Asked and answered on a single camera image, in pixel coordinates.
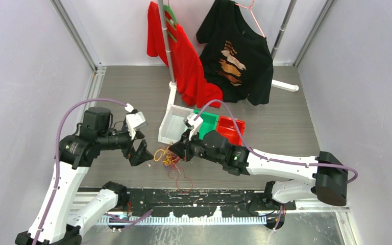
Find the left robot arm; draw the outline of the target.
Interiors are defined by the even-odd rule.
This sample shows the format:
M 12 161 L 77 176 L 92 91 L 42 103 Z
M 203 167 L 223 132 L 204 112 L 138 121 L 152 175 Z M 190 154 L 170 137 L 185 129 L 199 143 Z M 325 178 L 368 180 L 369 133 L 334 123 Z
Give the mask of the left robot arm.
M 105 213 L 128 206 L 127 188 L 110 181 L 76 214 L 70 212 L 82 180 L 102 151 L 120 150 L 132 166 L 152 160 L 140 131 L 146 125 L 145 116 L 132 106 L 126 109 L 120 130 L 112 128 L 109 109 L 91 107 L 85 111 L 79 131 L 60 139 L 58 163 L 45 200 L 31 227 L 17 235 L 16 244 L 81 244 Z

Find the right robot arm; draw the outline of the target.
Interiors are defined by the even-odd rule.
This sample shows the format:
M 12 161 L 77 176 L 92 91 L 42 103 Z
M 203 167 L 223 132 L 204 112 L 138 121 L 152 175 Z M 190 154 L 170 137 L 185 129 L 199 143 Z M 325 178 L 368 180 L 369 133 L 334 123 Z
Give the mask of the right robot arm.
M 184 161 L 199 157 L 217 163 L 235 176 L 281 178 L 281 181 L 266 184 L 263 203 L 271 210 L 292 201 L 312 198 L 332 206 L 347 204 L 350 170 L 329 152 L 321 151 L 318 156 L 309 157 L 270 154 L 231 144 L 217 131 L 208 132 L 203 139 L 186 131 L 169 150 Z

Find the white plastic bin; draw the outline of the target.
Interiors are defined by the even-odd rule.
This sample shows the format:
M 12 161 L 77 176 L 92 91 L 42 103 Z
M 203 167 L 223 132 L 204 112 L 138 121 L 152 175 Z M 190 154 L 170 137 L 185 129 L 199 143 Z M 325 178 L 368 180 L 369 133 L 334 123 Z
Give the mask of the white plastic bin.
M 183 132 L 187 130 L 184 120 L 193 113 L 193 109 L 170 105 L 159 127 L 158 142 L 169 144 L 180 140 Z

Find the green plastic bin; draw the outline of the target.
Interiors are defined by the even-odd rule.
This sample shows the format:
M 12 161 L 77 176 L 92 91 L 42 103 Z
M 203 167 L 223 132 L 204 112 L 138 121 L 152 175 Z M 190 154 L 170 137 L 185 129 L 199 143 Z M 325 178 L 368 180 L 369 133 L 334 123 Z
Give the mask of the green plastic bin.
M 216 130 L 218 120 L 219 120 L 219 115 L 203 112 L 201 118 L 203 119 L 203 123 L 198 131 L 200 140 L 202 140 L 208 132 Z

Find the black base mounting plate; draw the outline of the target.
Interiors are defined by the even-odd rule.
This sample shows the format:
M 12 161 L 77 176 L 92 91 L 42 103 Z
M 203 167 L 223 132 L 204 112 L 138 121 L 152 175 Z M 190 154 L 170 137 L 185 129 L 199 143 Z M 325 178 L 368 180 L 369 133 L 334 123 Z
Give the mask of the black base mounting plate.
M 128 189 L 127 204 L 119 204 L 112 211 L 132 216 L 143 215 L 152 209 L 152 217 L 253 217 L 258 213 L 274 214 L 279 205 L 268 201 L 263 190 L 193 189 L 183 193 L 176 189 Z

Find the red plastic bin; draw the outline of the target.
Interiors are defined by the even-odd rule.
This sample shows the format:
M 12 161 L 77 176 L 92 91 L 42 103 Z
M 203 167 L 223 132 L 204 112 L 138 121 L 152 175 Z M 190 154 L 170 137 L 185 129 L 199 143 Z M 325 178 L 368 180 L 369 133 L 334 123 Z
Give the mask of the red plastic bin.
M 216 131 L 221 136 L 226 137 L 231 144 L 242 145 L 242 139 L 238 135 L 238 131 L 233 123 L 232 118 L 220 116 L 218 119 Z

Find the red t-shirt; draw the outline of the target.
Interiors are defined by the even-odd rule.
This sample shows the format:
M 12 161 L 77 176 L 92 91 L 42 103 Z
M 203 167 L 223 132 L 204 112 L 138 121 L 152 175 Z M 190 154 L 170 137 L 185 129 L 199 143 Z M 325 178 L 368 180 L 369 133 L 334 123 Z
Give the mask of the red t-shirt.
M 148 7 L 148 39 L 146 53 L 150 57 L 160 57 L 169 66 L 161 27 L 159 5 L 150 2 Z M 188 106 L 202 108 L 209 101 L 223 99 L 222 90 L 205 79 L 198 53 L 189 41 L 183 28 L 177 23 L 167 26 L 168 44 L 171 49 L 173 72 L 177 91 Z

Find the black printed t-shirt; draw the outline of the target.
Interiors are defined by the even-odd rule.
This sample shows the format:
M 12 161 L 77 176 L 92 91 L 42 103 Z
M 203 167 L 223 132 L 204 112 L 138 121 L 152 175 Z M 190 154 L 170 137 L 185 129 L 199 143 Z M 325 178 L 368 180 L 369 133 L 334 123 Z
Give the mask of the black printed t-shirt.
M 223 101 L 269 103 L 274 74 L 265 37 L 245 21 L 234 1 L 214 1 L 196 33 L 205 79 L 223 93 Z

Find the metal clothes rack pole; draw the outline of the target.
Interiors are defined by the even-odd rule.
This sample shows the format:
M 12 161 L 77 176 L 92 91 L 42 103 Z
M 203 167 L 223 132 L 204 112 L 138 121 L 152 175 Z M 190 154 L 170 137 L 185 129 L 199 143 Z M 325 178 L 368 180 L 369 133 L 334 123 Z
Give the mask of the metal clothes rack pole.
M 163 33 L 163 41 L 165 45 L 165 52 L 166 52 L 166 58 L 167 58 L 167 63 L 168 63 L 168 69 L 170 73 L 170 78 L 172 84 L 176 86 L 176 79 L 173 71 L 173 63 L 172 63 L 172 58 L 171 58 L 171 50 L 169 47 L 169 42 L 168 42 L 168 32 L 167 32 L 167 24 L 166 24 L 166 15 L 164 11 L 164 3 L 163 0 L 157 0 L 158 8 L 159 8 L 159 15 L 160 15 L 160 21 L 161 21 L 161 28 L 162 28 L 162 33 Z

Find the green clothes hanger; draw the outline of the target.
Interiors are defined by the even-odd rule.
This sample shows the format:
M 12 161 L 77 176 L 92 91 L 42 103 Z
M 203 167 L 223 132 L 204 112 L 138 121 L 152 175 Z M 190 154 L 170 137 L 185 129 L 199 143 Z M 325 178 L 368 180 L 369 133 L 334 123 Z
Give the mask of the green clothes hanger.
M 163 10 L 165 12 L 166 33 L 172 39 L 173 42 L 177 42 L 177 39 L 174 36 L 177 30 L 177 20 L 175 14 L 173 13 L 169 5 L 163 5 Z

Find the pink clothes hanger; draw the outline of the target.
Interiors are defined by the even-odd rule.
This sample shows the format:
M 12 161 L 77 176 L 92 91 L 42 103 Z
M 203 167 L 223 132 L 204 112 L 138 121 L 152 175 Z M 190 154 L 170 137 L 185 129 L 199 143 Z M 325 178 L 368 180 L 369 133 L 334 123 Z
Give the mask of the pink clothes hanger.
M 245 6 L 245 5 L 242 5 L 242 4 L 239 4 L 239 3 L 235 3 L 235 5 L 239 6 L 240 8 L 249 10 L 249 12 L 250 12 L 250 14 L 251 14 L 251 16 L 252 16 L 256 26 L 257 26 L 257 28 L 259 29 L 259 32 L 260 32 L 261 36 L 263 38 L 265 38 L 266 36 L 265 36 L 265 34 L 263 32 L 263 29 L 261 28 L 261 26 L 260 26 L 260 24 L 259 24 L 259 22 L 258 22 L 258 20 L 257 20 L 257 18 L 255 16 L 255 14 L 254 14 L 254 11 L 253 11 L 254 3 L 255 3 L 255 0 L 252 0 L 251 3 L 248 6 Z

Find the right metal rack pole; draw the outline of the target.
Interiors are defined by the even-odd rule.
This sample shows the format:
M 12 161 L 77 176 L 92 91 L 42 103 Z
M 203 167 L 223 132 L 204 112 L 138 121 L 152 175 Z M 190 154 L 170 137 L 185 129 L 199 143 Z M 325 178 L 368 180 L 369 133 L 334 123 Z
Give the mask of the right metal rack pole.
M 278 35 L 276 37 L 275 43 L 274 43 L 272 51 L 271 51 L 271 55 L 272 55 L 272 59 L 273 60 L 275 59 L 275 56 L 276 56 L 276 54 L 278 52 L 280 43 L 281 43 L 281 41 L 283 39 L 284 33 L 286 31 L 287 25 L 288 25 L 289 20 L 290 20 L 290 18 L 292 16 L 292 12 L 293 12 L 293 10 L 295 8 L 296 3 L 297 3 L 297 0 L 290 0 L 289 1 L 289 4 L 288 4 L 288 7 L 287 7 L 285 16 L 284 16 L 284 18 L 282 20 L 282 23 L 281 23 L 280 28 L 279 28 Z

